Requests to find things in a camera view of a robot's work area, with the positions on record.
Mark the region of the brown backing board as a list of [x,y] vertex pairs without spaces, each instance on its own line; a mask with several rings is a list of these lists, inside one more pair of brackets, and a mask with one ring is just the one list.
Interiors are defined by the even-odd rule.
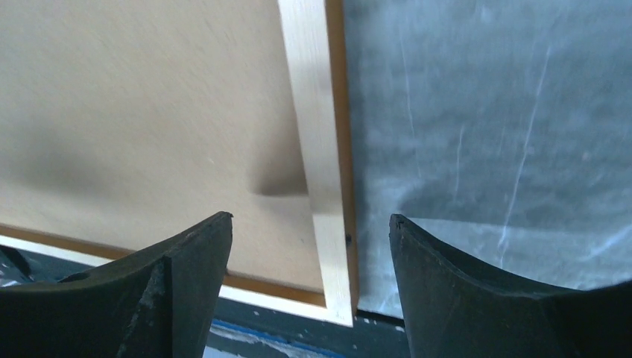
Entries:
[[323,288],[275,1],[3,1],[1,223],[139,250],[218,211],[228,269]]

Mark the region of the wooden picture frame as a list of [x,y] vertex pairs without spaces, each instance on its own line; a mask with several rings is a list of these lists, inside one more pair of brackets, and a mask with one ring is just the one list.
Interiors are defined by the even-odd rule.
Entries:
[[[358,266],[343,7],[340,1],[275,2],[323,288],[233,274],[228,262],[220,295],[349,327],[358,305]],[[2,223],[1,243],[90,266],[138,251]]]

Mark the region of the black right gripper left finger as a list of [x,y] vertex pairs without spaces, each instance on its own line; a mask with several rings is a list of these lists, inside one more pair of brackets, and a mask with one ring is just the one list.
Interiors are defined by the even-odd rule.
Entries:
[[3,357],[201,357],[232,215],[56,283],[1,290]]

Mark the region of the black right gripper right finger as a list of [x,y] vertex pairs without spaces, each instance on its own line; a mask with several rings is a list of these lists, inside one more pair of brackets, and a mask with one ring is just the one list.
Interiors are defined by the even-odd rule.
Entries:
[[541,283],[390,218],[413,357],[629,357],[631,283],[582,291]]

